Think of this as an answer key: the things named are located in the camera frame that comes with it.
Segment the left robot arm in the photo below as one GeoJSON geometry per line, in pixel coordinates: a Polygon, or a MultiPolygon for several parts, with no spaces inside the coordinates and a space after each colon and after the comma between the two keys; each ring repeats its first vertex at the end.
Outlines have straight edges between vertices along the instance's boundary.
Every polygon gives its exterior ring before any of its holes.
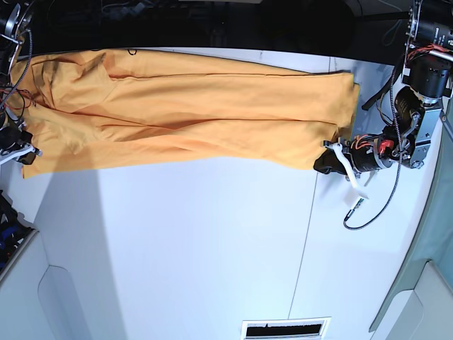
{"type": "Polygon", "coordinates": [[[452,2],[415,1],[409,11],[403,57],[364,111],[390,95],[392,116],[383,116],[379,134],[340,141],[340,155],[354,174],[388,169],[400,163],[419,169],[428,153],[432,131],[452,95],[452,2]]]}

